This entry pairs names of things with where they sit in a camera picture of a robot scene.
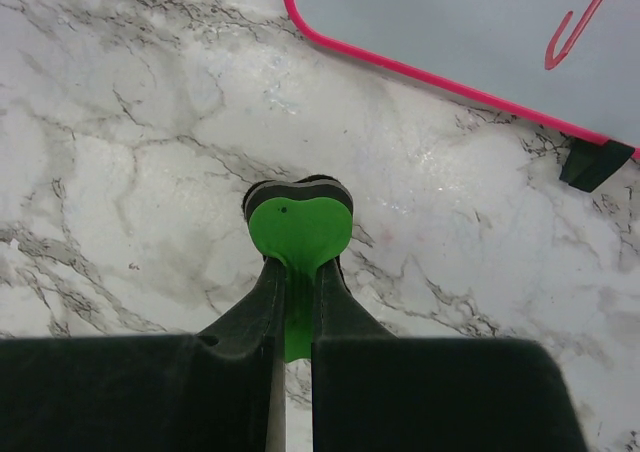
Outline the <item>green whiteboard eraser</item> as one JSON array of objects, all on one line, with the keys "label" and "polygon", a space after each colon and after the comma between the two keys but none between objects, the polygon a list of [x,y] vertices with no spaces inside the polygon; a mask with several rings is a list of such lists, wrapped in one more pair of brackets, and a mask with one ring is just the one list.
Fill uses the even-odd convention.
[{"label": "green whiteboard eraser", "polygon": [[254,246],[265,259],[278,260],[286,270],[287,363],[311,357],[316,274],[347,248],[353,209],[350,192],[327,175],[293,182],[264,180],[245,193],[242,212]]}]

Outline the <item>pink framed whiteboard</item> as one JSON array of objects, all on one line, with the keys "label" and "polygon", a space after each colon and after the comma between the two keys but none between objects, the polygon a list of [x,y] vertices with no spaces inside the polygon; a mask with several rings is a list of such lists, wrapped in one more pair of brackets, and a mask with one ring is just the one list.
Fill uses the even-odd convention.
[{"label": "pink framed whiteboard", "polygon": [[639,0],[284,0],[327,49],[593,142],[639,144]]}]

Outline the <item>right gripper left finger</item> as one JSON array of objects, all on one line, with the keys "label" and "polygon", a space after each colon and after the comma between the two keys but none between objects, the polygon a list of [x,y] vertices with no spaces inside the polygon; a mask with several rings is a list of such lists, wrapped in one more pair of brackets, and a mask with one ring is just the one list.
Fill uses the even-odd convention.
[{"label": "right gripper left finger", "polygon": [[196,334],[5,339],[5,451],[282,451],[286,273]]}]

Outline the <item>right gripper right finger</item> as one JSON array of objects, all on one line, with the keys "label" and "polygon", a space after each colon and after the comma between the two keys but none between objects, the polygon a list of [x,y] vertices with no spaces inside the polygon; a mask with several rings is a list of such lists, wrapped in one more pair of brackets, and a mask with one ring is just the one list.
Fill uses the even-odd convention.
[{"label": "right gripper right finger", "polygon": [[562,373],[536,342],[399,338],[317,272],[313,447],[317,451],[583,451]]}]

